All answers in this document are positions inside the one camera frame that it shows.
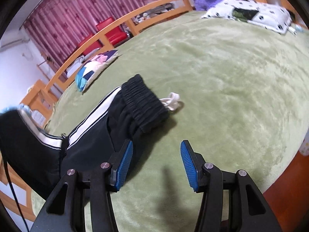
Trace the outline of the black pants white side stripe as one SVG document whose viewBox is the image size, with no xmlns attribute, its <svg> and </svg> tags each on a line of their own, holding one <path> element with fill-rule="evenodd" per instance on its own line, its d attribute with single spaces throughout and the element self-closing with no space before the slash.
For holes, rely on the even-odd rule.
<svg viewBox="0 0 309 232">
<path fill-rule="evenodd" d="M 112 90 L 68 135 L 54 136 L 33 120 L 1 122 L 3 160 L 43 199 L 67 170 L 93 170 L 118 152 L 125 140 L 134 144 L 168 119 L 180 97 L 158 98 L 135 75 Z"/>
</svg>

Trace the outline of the white star-pattern bin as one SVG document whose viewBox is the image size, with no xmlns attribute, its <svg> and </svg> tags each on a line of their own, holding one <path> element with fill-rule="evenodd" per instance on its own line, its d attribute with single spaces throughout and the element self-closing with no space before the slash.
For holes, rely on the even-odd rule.
<svg viewBox="0 0 309 232">
<path fill-rule="evenodd" d="M 299 153 L 303 156 L 309 156 L 309 142 L 308 139 L 304 139 L 301 147 L 299 148 Z"/>
</svg>

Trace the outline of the light blue plush blanket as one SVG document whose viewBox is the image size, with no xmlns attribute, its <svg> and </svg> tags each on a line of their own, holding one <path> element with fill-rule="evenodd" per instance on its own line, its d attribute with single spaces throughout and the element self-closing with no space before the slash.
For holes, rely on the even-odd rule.
<svg viewBox="0 0 309 232">
<path fill-rule="evenodd" d="M 32 111 L 25 104 L 9 106 L 1 110 L 1 122 L 13 122 L 22 119 L 33 120 Z"/>
</svg>

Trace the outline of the green plush bed blanket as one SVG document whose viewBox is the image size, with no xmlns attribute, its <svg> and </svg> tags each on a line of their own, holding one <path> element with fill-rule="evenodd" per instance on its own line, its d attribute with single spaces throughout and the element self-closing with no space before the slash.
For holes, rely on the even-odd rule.
<svg viewBox="0 0 309 232">
<path fill-rule="evenodd" d="M 45 126 L 69 134 L 114 88 L 136 74 L 158 98 L 180 107 L 144 141 L 124 186 L 112 194 L 120 231 L 193 231 L 201 205 L 180 156 L 194 151 L 224 171 L 246 170 L 266 191 L 290 164 L 308 130 L 308 31 L 284 35 L 189 12 L 157 24 L 118 49 L 85 93 L 71 84 Z"/>
</svg>

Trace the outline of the colourful geometric pillow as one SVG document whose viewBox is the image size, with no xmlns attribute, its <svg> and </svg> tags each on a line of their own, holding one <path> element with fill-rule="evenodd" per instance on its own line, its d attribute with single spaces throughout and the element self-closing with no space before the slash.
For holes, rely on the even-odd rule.
<svg viewBox="0 0 309 232">
<path fill-rule="evenodd" d="M 75 83 L 80 92 L 84 92 L 117 58 L 117 49 L 97 54 L 81 66 L 75 76 Z"/>
</svg>

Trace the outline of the maroon striped curtain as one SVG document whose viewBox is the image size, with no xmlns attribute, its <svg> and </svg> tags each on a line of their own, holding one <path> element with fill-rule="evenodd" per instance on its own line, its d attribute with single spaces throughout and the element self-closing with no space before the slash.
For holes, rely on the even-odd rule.
<svg viewBox="0 0 309 232">
<path fill-rule="evenodd" d="M 96 25 L 143 6 L 143 0 L 42 0 L 25 20 L 25 31 L 58 65 L 77 45 L 97 32 Z"/>
</svg>

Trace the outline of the right red chair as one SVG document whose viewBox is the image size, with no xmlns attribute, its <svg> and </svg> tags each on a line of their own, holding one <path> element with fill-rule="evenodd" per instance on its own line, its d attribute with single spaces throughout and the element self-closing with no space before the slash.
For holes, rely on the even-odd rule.
<svg viewBox="0 0 309 232">
<path fill-rule="evenodd" d="M 96 25 L 96 29 L 99 32 L 100 30 L 104 29 L 108 25 L 114 22 L 113 17 L 108 17 L 107 19 L 101 21 Z M 105 34 L 107 39 L 113 46 L 119 46 L 120 44 L 124 43 L 128 39 L 128 35 L 121 29 L 120 26 L 116 26 L 108 33 Z"/>
</svg>

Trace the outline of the white black-flower pillow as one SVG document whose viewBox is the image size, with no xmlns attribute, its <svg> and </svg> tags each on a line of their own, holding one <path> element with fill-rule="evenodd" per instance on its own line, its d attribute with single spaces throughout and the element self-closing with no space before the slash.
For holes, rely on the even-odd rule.
<svg viewBox="0 0 309 232">
<path fill-rule="evenodd" d="M 202 18 L 243 21 L 282 35 L 286 34 L 286 32 L 296 34 L 296 30 L 292 27 L 292 18 L 287 9 L 279 5 L 251 0 L 222 0 L 207 10 Z"/>
</svg>

